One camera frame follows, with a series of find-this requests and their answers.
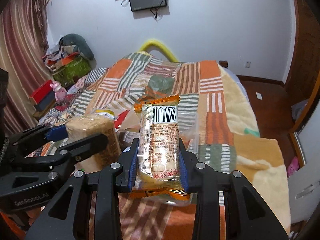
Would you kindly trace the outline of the brown bread loaf pack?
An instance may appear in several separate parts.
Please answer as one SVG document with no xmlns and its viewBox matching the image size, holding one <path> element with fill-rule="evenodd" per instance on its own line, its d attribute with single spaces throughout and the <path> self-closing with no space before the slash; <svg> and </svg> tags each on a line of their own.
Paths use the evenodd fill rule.
<svg viewBox="0 0 320 240">
<path fill-rule="evenodd" d="M 75 166 L 86 174 L 98 172 L 116 162 L 121 153 L 112 111 L 97 110 L 94 113 L 74 117 L 66 122 L 68 142 L 84 139 L 90 146 L 89 153 Z"/>
</svg>

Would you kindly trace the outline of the orange cake pack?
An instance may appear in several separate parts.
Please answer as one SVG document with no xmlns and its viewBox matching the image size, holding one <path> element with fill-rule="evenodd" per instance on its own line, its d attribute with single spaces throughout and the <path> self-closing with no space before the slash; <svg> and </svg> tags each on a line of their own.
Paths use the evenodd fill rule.
<svg viewBox="0 0 320 240">
<path fill-rule="evenodd" d="M 130 193 L 133 198 L 190 200 L 180 181 L 179 101 L 179 95 L 172 95 L 135 105 L 140 124 L 136 184 Z"/>
</svg>

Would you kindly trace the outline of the red gift box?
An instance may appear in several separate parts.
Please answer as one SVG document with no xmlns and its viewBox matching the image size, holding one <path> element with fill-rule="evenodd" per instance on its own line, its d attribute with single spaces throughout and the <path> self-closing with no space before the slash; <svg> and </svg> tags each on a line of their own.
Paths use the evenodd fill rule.
<svg viewBox="0 0 320 240">
<path fill-rule="evenodd" d="M 43 98 L 52 91 L 52 80 L 47 80 L 39 88 L 32 92 L 29 96 L 29 100 L 32 105 L 37 105 L 43 100 Z"/>
</svg>

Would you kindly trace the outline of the pink plush toy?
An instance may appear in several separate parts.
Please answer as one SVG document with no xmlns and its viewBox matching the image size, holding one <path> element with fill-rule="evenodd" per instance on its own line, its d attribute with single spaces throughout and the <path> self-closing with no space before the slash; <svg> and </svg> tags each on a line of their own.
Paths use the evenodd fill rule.
<svg viewBox="0 0 320 240">
<path fill-rule="evenodd" d="M 55 100 L 57 103 L 62 103 L 66 99 L 67 90 L 62 87 L 61 83 L 57 81 L 52 81 L 52 84 L 50 84 L 50 87 L 52 88 Z"/>
</svg>

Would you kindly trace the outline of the white suitcase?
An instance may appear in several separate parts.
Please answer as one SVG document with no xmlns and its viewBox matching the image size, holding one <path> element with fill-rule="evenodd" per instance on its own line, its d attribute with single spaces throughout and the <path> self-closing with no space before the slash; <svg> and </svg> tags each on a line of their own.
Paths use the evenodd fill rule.
<svg viewBox="0 0 320 240">
<path fill-rule="evenodd" d="M 304 166 L 289 177 L 291 222 L 308 220 L 319 204 L 319 119 L 298 134 Z"/>
</svg>

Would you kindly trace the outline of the patchwork striped blanket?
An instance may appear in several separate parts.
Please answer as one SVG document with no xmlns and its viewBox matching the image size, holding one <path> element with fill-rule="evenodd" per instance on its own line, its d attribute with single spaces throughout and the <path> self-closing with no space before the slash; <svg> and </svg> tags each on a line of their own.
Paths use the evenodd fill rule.
<svg viewBox="0 0 320 240">
<path fill-rule="evenodd" d="M 132 53 L 111 68 L 91 71 L 75 101 L 54 108 L 42 119 L 60 125 L 67 119 L 109 109 L 127 111 L 122 131 L 137 131 L 134 105 L 179 95 L 179 130 L 198 139 L 197 157 L 217 171 L 241 171 L 290 230 L 286 168 L 278 142 L 262 138 L 253 109 L 239 85 L 215 61 L 172 63 L 145 53 Z"/>
</svg>

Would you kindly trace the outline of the striped red curtain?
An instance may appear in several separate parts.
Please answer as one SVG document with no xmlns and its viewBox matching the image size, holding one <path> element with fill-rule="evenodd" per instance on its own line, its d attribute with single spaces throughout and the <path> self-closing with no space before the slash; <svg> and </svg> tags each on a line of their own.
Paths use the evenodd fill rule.
<svg viewBox="0 0 320 240">
<path fill-rule="evenodd" d="M 9 0 L 1 12 L 1 69 L 9 74 L 4 127 L 14 134 L 37 125 L 29 97 L 50 79 L 46 0 Z"/>
</svg>

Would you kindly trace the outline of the grey plush pillow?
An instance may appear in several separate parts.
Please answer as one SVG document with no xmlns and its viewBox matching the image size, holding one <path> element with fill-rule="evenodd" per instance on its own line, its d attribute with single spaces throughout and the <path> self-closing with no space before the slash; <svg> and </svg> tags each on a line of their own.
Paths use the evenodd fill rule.
<svg viewBox="0 0 320 240">
<path fill-rule="evenodd" d="M 85 57 L 87 60 L 92 61 L 94 59 L 94 54 L 87 44 L 86 40 L 78 34 L 67 34 L 60 38 L 60 46 L 77 46 L 78 52 Z"/>
</svg>

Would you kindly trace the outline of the wooden door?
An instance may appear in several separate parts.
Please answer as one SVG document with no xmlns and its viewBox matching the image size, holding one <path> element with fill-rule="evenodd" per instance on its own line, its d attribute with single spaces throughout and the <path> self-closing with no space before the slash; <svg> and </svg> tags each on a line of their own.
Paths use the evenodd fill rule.
<svg viewBox="0 0 320 240">
<path fill-rule="evenodd" d="M 296 38 L 285 83 L 292 104 L 309 99 L 319 74 L 319 23 L 306 0 L 294 0 Z"/>
</svg>

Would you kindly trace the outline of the yellow padded bed rail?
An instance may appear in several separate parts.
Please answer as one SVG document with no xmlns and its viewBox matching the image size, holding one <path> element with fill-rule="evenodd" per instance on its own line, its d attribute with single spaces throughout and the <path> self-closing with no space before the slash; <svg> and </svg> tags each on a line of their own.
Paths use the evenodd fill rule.
<svg viewBox="0 0 320 240">
<path fill-rule="evenodd" d="M 167 60 L 169 60 L 172 63 L 178 63 L 179 60 L 177 57 L 172 53 L 172 51 L 161 41 L 155 40 L 155 39 L 149 39 L 145 41 L 141 47 L 139 48 L 139 52 L 148 52 L 156 50 L 159 53 L 161 53 L 164 57 L 166 57 Z"/>
</svg>

